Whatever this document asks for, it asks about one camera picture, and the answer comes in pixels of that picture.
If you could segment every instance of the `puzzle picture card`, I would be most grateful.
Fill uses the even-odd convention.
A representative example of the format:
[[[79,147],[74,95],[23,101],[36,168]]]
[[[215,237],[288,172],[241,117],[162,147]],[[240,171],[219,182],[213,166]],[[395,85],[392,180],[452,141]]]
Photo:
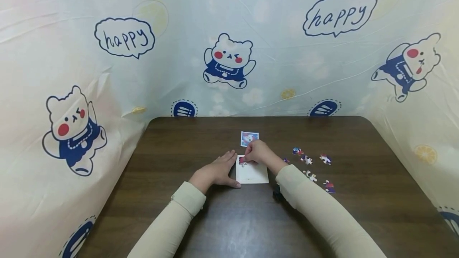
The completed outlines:
[[[240,184],[269,183],[268,169],[265,165],[256,162],[245,162],[244,155],[236,159],[236,180]]]
[[[241,146],[247,147],[251,141],[258,140],[260,138],[259,133],[251,133],[248,131],[241,132]]]

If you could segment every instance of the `beige sleeve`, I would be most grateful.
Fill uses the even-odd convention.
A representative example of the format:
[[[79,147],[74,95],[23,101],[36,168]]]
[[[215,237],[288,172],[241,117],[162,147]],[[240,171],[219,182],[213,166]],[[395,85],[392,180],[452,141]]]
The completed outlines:
[[[284,198],[322,234],[336,257],[386,257],[352,215],[294,165],[282,168],[276,181]]]
[[[127,258],[172,258],[206,196],[184,182],[171,202],[151,223]]]

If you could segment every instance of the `bear face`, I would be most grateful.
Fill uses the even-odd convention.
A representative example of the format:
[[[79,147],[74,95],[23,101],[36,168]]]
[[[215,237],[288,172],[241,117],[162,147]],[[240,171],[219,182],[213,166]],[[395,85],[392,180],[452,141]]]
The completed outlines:
[[[63,98],[50,96],[46,107],[51,121],[51,132],[58,141],[84,134],[88,125],[88,102],[78,86]]]
[[[229,68],[241,68],[247,65],[252,53],[252,42],[238,42],[230,39],[226,33],[220,34],[215,47],[212,49],[212,57],[217,63]]]
[[[403,56],[414,80],[422,80],[439,64],[441,58],[435,51],[435,45],[439,40],[440,34],[434,33],[404,50]]]
[[[250,143],[251,141],[253,141],[253,135],[246,135],[246,136],[244,137],[244,140],[245,140],[245,141],[248,141],[248,142]]]

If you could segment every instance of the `hand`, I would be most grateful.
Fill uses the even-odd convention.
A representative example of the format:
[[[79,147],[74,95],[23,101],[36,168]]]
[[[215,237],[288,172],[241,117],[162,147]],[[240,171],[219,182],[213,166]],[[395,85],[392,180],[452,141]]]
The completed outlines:
[[[269,146],[262,140],[251,141],[245,149],[245,161],[259,162],[266,164],[269,158],[276,156]]]
[[[230,179],[228,173],[235,164],[237,153],[232,150],[219,156],[211,164],[197,170],[188,182],[194,185],[200,192],[206,194],[212,184],[220,186],[231,186],[232,188],[241,188],[241,184],[236,180]]]
[[[261,140],[252,141],[245,149],[245,161],[255,161],[266,165],[277,176],[279,171],[288,164],[278,157],[269,146]]]

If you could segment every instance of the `fabric backdrop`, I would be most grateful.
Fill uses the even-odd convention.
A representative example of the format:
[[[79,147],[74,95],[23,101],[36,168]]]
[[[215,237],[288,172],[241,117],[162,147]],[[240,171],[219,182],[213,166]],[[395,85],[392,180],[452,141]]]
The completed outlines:
[[[458,234],[458,13],[459,0],[0,0],[1,257],[75,257],[158,116],[363,116]]]

